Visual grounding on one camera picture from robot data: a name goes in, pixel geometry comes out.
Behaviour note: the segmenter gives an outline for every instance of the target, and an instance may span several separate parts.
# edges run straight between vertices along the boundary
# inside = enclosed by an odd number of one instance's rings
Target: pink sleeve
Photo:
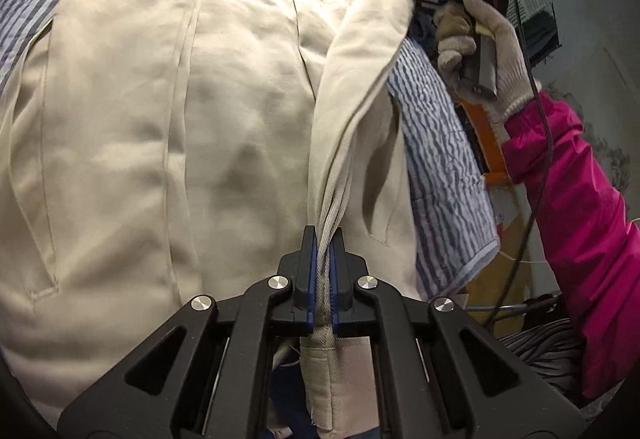
[[[575,329],[586,339],[582,393],[597,397],[622,380],[640,356],[640,232],[604,175],[582,126],[563,102],[542,94],[554,161],[538,212],[546,259]],[[540,114],[531,102],[505,123],[502,146],[515,183],[534,202],[546,159]]]

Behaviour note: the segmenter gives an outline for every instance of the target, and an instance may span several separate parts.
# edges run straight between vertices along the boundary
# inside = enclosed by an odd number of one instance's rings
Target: triangular cutout
[[[518,374],[473,332],[463,329],[460,339],[487,397],[494,397],[519,384]]]
[[[159,395],[166,382],[182,342],[185,327],[176,327],[124,377],[125,383],[150,395]]]

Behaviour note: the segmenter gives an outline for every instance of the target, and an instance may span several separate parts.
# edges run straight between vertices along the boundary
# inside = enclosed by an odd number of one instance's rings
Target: blue and white striped cloth
[[[58,0],[0,0],[0,94],[28,41]],[[442,80],[407,39],[388,80],[402,106],[425,298],[456,291],[495,256],[489,197]]]

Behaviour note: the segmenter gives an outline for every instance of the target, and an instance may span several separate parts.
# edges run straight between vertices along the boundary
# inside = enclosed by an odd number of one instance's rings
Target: hand
[[[520,50],[518,37],[511,23],[482,0],[463,0],[448,3],[436,11],[438,27],[438,68],[447,86],[458,97],[475,104],[481,103],[491,122],[505,122],[533,98],[527,67]],[[472,37],[471,18],[484,24],[494,34],[497,50],[497,96],[495,102],[485,102],[478,95],[458,86],[458,73],[464,56],[476,51]]]

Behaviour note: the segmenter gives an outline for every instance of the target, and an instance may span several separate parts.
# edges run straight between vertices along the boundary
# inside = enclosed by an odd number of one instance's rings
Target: beige jacket
[[[56,422],[191,297],[342,226],[418,297],[399,111],[412,0],[61,0],[0,100],[0,343]],[[326,298],[318,323],[326,323]],[[377,425],[370,351],[302,343],[323,436]]]

